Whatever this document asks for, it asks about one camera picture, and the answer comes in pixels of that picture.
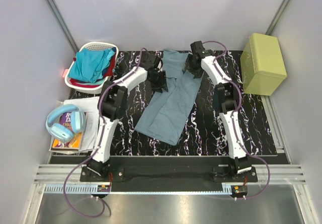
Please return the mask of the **grey-blue t shirt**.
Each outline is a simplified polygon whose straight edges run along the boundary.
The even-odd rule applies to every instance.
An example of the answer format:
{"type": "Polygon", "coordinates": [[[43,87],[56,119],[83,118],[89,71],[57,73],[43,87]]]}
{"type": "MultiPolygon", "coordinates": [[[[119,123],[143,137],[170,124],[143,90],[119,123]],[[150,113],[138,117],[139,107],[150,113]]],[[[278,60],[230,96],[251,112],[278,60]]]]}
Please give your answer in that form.
{"type": "Polygon", "coordinates": [[[163,51],[168,91],[154,93],[135,131],[177,145],[202,81],[188,71],[182,72],[188,55],[169,49],[163,51]]]}

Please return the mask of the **white laundry basket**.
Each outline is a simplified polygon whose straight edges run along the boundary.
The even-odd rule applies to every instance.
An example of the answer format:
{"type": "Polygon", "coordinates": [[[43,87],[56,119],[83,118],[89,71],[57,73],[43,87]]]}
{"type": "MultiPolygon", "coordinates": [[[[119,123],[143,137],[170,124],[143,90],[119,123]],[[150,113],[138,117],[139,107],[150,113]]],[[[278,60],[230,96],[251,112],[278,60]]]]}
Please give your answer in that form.
{"type": "MultiPolygon", "coordinates": [[[[88,49],[88,50],[105,50],[105,49],[113,49],[115,51],[115,55],[116,56],[116,61],[117,61],[117,57],[118,57],[118,53],[119,53],[119,49],[116,45],[111,44],[111,43],[105,43],[105,42],[89,42],[86,43],[85,45],[83,45],[79,51],[82,51],[84,48],[88,49]]],[[[76,55],[73,58],[73,62],[71,64],[71,66],[68,68],[68,73],[70,68],[73,66],[74,62],[76,61],[76,55]]],[[[104,82],[106,82],[107,80],[109,80],[111,77],[107,77],[105,78],[104,82]]],[[[77,87],[77,86],[73,86],[70,83],[70,78],[68,77],[68,74],[66,75],[66,77],[64,78],[65,83],[68,87],[73,88],[81,93],[87,93],[87,94],[99,94],[102,90],[103,84],[101,84],[100,86],[96,87],[96,88],[81,88],[81,87],[77,87]]]]}

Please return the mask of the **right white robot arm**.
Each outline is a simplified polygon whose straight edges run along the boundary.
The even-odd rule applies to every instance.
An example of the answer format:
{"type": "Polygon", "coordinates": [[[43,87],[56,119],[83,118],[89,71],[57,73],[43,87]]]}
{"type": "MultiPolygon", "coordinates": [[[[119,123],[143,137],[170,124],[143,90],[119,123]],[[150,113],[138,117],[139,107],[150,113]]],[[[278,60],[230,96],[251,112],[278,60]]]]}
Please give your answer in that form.
{"type": "Polygon", "coordinates": [[[213,109],[216,118],[220,118],[227,138],[230,162],[228,175],[232,181],[239,182],[252,169],[249,153],[247,152],[238,122],[238,111],[242,103],[240,89],[220,67],[217,59],[226,54],[215,56],[212,50],[204,48],[202,41],[190,44],[191,54],[187,56],[183,73],[190,72],[194,78],[201,78],[207,73],[215,86],[213,109]]]}

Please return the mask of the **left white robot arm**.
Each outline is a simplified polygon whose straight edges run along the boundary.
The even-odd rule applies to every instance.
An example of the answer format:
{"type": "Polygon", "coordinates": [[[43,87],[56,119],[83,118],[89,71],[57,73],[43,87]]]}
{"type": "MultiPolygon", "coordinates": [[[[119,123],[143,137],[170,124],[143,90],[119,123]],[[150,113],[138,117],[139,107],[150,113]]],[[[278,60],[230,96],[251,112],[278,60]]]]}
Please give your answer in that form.
{"type": "Polygon", "coordinates": [[[110,148],[116,126],[125,115],[128,93],[145,81],[150,82],[154,92],[167,92],[166,72],[162,70],[161,58],[154,54],[140,57],[140,61],[129,73],[116,81],[103,84],[98,100],[99,127],[98,135],[87,161],[87,169],[95,180],[102,182],[109,176],[110,148]]]}

